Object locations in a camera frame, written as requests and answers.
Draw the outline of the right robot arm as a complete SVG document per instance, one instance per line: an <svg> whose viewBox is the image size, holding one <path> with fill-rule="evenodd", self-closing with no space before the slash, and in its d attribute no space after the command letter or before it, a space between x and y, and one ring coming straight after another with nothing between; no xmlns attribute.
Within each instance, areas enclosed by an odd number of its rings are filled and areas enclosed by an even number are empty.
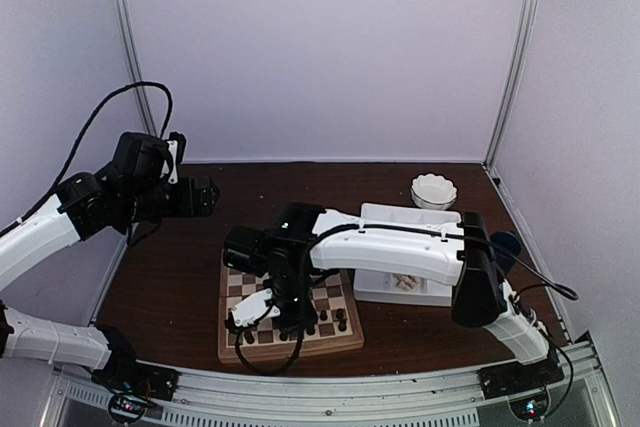
<svg viewBox="0 0 640 427"><path fill-rule="evenodd" d="M313 282L351 269L450 287L453 321L483 328L507 347L519 387L535 387L558 362L546 326L507 280L518 254L494 242L477 213L366 203L353 216L291 202L268 228L234 227L222 260L267 280L265 288L231 307L225 327L237 339L265 319L303 337L318 320Z"/></svg>

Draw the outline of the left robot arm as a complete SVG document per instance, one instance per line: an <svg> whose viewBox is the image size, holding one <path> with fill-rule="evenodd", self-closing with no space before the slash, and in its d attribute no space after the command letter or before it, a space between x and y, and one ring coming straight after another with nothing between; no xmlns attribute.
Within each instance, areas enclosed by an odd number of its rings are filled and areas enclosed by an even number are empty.
<svg viewBox="0 0 640 427"><path fill-rule="evenodd" d="M33 213L1 234L1 285L8 287L51 255L111 228L128 236L140 222L212 215L220 190L209 177L182 176L186 138L125 132L97 173L52 187ZM133 391L148 375L116 328L74 327L1 307L1 355L77 365L97 381Z"/></svg>

